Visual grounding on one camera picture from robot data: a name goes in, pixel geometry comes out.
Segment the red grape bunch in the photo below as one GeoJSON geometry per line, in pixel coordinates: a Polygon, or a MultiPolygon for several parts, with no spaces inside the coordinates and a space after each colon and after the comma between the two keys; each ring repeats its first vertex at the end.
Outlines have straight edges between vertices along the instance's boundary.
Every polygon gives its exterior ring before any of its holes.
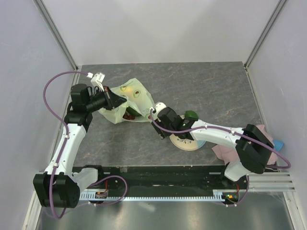
{"type": "Polygon", "coordinates": [[[128,114],[128,113],[125,113],[123,115],[123,119],[125,120],[134,120],[135,119],[135,116],[131,115],[131,114],[128,114]]]}

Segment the green avocado print plastic bag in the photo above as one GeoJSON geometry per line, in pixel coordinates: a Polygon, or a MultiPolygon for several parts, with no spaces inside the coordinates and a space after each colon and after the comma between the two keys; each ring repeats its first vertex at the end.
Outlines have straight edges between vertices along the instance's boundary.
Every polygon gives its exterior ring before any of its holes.
{"type": "Polygon", "coordinates": [[[123,96],[127,99],[127,102],[119,106],[114,110],[100,109],[98,112],[104,116],[108,121],[113,124],[118,124],[124,121],[130,122],[149,122],[151,121],[150,108],[155,105],[155,102],[151,94],[143,86],[143,84],[136,78],[128,80],[126,83],[111,88],[112,92],[123,96]],[[135,117],[134,120],[125,120],[123,115],[128,113],[126,109],[128,107],[136,110],[141,116],[135,117]]]}

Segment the green avocado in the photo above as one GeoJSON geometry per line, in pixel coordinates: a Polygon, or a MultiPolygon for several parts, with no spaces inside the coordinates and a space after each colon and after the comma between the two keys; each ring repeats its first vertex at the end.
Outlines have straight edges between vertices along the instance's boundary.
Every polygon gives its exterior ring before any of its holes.
{"type": "Polygon", "coordinates": [[[139,114],[136,110],[134,110],[131,107],[128,107],[126,111],[132,116],[135,116],[135,117],[141,116],[141,114],[139,114]]]}

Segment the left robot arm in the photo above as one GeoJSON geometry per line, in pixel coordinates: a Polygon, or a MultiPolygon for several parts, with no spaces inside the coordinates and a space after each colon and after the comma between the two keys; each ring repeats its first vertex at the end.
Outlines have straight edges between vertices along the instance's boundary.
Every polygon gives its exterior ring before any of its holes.
{"type": "Polygon", "coordinates": [[[101,188],[109,179],[101,165],[75,168],[73,163],[93,119],[92,113],[100,109],[115,110],[127,100],[109,87],[92,88],[82,83],[72,86],[70,96],[57,150],[44,172],[36,174],[33,179],[43,207],[74,208],[84,190],[101,188]]]}

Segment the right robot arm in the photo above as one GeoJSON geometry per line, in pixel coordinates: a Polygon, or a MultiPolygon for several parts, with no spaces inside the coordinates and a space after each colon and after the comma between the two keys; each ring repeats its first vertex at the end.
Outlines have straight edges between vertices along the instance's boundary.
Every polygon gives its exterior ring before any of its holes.
{"type": "Polygon", "coordinates": [[[226,164],[219,180],[227,189],[249,173],[264,173],[273,151],[271,141],[255,125],[248,124],[244,128],[218,126],[200,120],[194,111],[187,111],[181,117],[164,104],[151,108],[150,116],[161,138],[174,135],[182,140],[211,142],[234,149],[238,159],[226,164]]]}

